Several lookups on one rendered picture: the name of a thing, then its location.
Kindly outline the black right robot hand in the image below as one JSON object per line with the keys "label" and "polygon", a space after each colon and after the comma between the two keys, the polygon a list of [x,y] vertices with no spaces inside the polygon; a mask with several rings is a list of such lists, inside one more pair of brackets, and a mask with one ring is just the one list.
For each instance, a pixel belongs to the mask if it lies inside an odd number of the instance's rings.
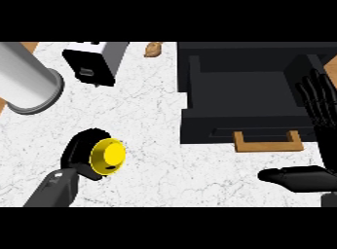
{"label": "black right robot hand", "polygon": [[323,166],[263,169],[260,181],[280,185],[294,193],[337,192],[337,88],[314,69],[295,84],[313,124]]}

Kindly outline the dark grey open drawer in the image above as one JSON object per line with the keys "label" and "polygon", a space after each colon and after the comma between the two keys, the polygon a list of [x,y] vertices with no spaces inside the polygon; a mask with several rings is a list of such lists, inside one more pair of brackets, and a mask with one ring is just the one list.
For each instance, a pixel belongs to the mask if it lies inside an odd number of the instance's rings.
{"label": "dark grey open drawer", "polygon": [[295,84],[337,56],[337,42],[180,42],[177,88],[183,144],[283,142],[294,130],[314,140]]}

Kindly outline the small brown pastry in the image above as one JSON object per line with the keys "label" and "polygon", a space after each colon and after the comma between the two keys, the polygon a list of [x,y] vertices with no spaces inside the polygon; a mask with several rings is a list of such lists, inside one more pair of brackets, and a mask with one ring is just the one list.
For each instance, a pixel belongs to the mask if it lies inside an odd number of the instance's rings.
{"label": "small brown pastry", "polygon": [[150,42],[144,47],[144,57],[158,57],[161,55],[161,42]]}

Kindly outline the yellow cup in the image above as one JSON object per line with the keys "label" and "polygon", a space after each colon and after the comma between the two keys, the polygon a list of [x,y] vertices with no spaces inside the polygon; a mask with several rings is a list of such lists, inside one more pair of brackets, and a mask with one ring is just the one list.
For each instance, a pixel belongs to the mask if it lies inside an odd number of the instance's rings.
{"label": "yellow cup", "polygon": [[102,139],[93,146],[88,164],[96,174],[108,176],[118,171],[125,161],[125,147],[115,138]]}

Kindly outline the black and white appliance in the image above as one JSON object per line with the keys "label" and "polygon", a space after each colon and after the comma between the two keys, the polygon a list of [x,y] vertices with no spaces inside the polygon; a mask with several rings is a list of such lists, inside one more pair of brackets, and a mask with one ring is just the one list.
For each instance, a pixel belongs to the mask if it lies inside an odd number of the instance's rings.
{"label": "black and white appliance", "polygon": [[112,87],[128,42],[71,42],[62,56],[85,84]]}

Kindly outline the large white cylinder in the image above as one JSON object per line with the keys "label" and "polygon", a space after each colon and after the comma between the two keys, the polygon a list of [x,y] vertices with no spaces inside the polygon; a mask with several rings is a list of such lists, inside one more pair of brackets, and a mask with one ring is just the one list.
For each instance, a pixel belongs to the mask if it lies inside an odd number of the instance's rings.
{"label": "large white cylinder", "polygon": [[59,72],[46,68],[19,42],[0,42],[0,98],[20,115],[44,111],[65,87]]}

